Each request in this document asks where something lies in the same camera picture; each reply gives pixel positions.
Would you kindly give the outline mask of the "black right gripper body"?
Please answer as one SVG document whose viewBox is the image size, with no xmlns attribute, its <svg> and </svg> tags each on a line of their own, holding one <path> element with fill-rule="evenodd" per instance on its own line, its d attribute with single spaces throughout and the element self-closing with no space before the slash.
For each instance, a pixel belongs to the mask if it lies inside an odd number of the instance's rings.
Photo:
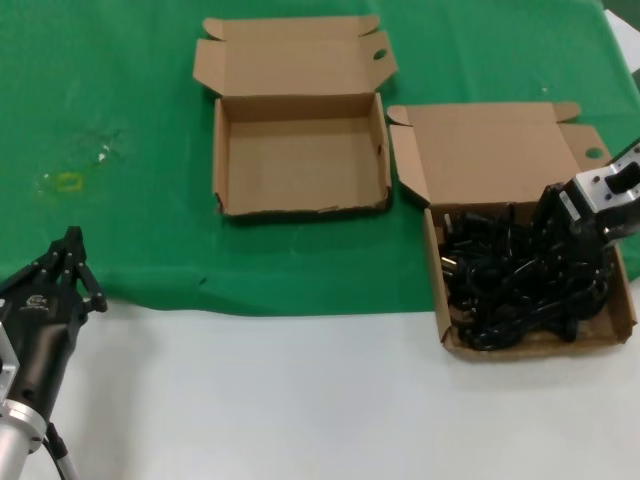
<svg viewBox="0 0 640 480">
<path fill-rule="evenodd" d="M 618 243 L 619 215 L 568 215 L 567 222 L 567 257 L 570 260 L 595 262 Z"/>
</svg>

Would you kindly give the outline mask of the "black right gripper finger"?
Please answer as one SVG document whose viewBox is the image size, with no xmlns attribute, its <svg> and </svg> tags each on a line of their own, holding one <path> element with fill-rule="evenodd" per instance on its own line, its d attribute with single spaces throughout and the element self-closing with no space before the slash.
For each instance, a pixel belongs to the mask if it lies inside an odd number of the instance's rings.
<svg viewBox="0 0 640 480">
<path fill-rule="evenodd" d="M 536 256 L 564 251 L 569 244 L 560 193 L 563 185 L 548 185 L 542 192 L 530 221 L 530 251 Z"/>
</svg>

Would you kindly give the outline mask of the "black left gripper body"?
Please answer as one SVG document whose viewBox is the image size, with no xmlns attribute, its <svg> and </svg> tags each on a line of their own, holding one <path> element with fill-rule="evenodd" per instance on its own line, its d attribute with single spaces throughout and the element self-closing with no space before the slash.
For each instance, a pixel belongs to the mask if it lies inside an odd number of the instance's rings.
<svg viewBox="0 0 640 480">
<path fill-rule="evenodd" d="M 19 363 L 7 398 L 52 414 L 69 359 L 86 321 L 73 284 L 26 283 L 1 291 L 1 322 Z"/>
</svg>

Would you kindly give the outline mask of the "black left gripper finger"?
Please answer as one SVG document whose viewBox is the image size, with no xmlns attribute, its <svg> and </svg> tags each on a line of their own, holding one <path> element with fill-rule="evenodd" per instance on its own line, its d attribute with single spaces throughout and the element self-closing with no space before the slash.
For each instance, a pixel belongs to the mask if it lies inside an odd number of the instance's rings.
<svg viewBox="0 0 640 480">
<path fill-rule="evenodd" d="M 82 233 L 66 233 L 63 238 L 64 260 L 61 283 L 76 289 L 80 282 L 86 291 L 87 300 L 84 302 L 84 312 L 105 313 L 108 310 L 106 296 L 102 287 L 87 265 L 87 253 Z"/>
<path fill-rule="evenodd" d="M 40 257 L 1 283 L 1 295 L 16 293 L 34 285 L 76 287 L 79 280 L 77 263 L 81 261 L 81 228 L 71 226 L 65 235 L 51 242 Z"/>
</svg>

